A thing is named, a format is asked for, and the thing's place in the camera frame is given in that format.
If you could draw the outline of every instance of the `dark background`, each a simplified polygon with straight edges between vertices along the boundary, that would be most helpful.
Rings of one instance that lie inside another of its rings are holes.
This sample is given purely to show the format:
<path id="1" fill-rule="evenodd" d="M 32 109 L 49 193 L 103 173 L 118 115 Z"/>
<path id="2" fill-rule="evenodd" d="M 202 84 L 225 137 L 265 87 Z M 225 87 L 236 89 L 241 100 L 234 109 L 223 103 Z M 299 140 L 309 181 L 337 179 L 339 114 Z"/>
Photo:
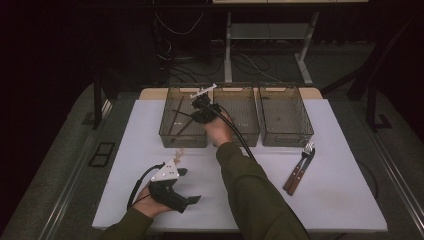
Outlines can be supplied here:
<path id="1" fill-rule="evenodd" d="M 314 41 L 387 41 L 418 10 L 415 1 L 393 0 L 370 1 L 366 8 L 328 8 L 321 12 Z M 380 90 L 424 140 L 424 117 L 419 112 L 424 109 L 424 52 L 420 48 L 424 40 L 423 15 L 421 12 L 413 19 L 376 79 Z M 178 18 L 167 16 L 174 23 Z M 207 59 L 207 43 L 222 37 L 224 17 L 225 13 L 207 13 L 191 40 L 174 36 L 175 40 Z M 73 103 L 94 75 L 102 73 L 110 98 L 119 91 L 138 91 L 163 82 L 166 73 L 159 70 L 162 63 L 155 53 L 162 33 L 157 26 L 152 27 L 153 18 L 151 12 L 81 11 L 73 1 L 0 2 L 1 92 L 6 110 L 1 117 L 0 232 Z M 252 20 L 262 19 L 260 13 L 256 18 Z M 178 24 L 184 29 L 187 22 L 192 22 L 189 15 L 180 18 Z"/>

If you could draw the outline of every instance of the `olive green sleeve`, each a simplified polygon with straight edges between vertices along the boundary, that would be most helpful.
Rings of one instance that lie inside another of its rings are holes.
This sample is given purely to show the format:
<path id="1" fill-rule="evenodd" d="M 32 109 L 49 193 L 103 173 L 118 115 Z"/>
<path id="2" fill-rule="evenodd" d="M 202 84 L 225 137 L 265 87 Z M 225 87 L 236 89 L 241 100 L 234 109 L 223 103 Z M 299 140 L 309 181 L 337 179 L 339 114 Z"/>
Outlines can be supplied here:
<path id="1" fill-rule="evenodd" d="M 103 231 L 99 240 L 141 240 L 152 223 L 152 218 L 147 217 L 134 208 L 129 208 L 119 223 Z"/>
<path id="2" fill-rule="evenodd" d="M 309 239 L 262 167 L 234 143 L 216 153 L 234 219 L 245 240 Z"/>

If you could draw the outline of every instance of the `floor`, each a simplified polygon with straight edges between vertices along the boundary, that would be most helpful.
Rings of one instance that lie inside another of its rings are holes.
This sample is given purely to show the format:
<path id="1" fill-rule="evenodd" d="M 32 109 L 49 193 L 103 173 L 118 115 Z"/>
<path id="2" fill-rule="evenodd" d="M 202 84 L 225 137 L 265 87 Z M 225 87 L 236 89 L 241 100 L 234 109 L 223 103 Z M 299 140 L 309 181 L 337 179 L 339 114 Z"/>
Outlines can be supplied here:
<path id="1" fill-rule="evenodd" d="M 175 66 L 170 69 L 169 82 L 222 82 L 223 43 L 212 43 L 210 62 L 198 62 L 189 53 L 179 53 Z M 373 47 L 372 43 L 365 42 L 312 44 L 305 59 L 314 82 L 312 87 L 322 89 L 352 72 L 367 59 Z M 234 42 L 233 81 L 289 81 L 301 86 L 301 75 L 293 57 L 299 49 L 296 42 Z M 389 231 L 312 233 L 311 238 L 423 239 L 422 225 L 420 228 L 417 224 L 423 219 L 419 205 L 424 202 L 423 143 L 380 93 L 377 114 L 386 116 L 391 128 L 371 131 L 364 121 L 366 96 L 360 101 L 349 101 L 346 97 L 349 86 L 347 83 L 324 98 L 330 101 Z M 117 99 L 105 100 L 104 120 L 97 130 L 92 130 L 92 86 L 81 94 L 1 239 L 95 239 L 99 236 L 101 231 L 93 229 L 91 223 L 138 94 L 122 92 Z M 105 168 L 87 166 L 101 142 L 115 143 L 109 164 Z M 162 239 L 237 237 L 168 234 Z"/>

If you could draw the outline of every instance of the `metal fork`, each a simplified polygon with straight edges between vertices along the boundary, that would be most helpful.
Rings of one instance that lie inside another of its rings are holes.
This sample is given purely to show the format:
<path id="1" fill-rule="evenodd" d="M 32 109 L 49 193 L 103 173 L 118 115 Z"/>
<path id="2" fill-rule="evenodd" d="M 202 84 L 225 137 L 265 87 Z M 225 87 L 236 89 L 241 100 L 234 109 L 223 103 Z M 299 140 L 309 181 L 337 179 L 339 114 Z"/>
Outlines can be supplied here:
<path id="1" fill-rule="evenodd" d="M 303 148 L 302 151 L 302 158 L 300 159 L 300 161 L 297 163 L 296 167 L 293 169 L 292 174 L 290 174 L 289 179 L 287 179 L 286 184 L 284 184 L 283 189 L 288 191 L 290 189 L 290 187 L 293 184 L 294 178 L 296 177 L 297 173 L 300 171 L 300 168 L 302 167 L 303 161 L 309 157 L 309 155 L 312 152 L 312 149 L 314 149 L 314 143 L 313 142 L 308 142 L 308 144 L 306 144 L 306 146 Z"/>

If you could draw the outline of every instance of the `white tabletop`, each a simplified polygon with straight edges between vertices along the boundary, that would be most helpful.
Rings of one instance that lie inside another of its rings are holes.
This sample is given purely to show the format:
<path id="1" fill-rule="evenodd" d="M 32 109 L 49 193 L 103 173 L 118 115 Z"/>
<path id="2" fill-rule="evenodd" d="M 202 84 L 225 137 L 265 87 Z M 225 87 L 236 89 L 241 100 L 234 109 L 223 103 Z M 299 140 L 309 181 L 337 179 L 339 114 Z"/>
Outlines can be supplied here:
<path id="1" fill-rule="evenodd" d="M 168 162 L 176 149 L 159 137 L 164 100 L 138 100 L 99 204 L 93 227 L 107 228 L 126 212 L 135 182 L 151 166 Z M 387 231 L 387 223 L 349 149 L 327 100 L 304 100 L 315 134 L 316 154 L 295 194 L 282 186 L 300 159 L 300 148 L 251 148 L 271 182 L 309 232 Z M 187 168 L 174 190 L 184 197 L 202 195 L 183 214 L 158 216 L 151 231 L 237 231 L 215 158 L 216 148 L 187 148 L 178 167 Z M 154 174 L 148 175 L 145 182 Z"/>

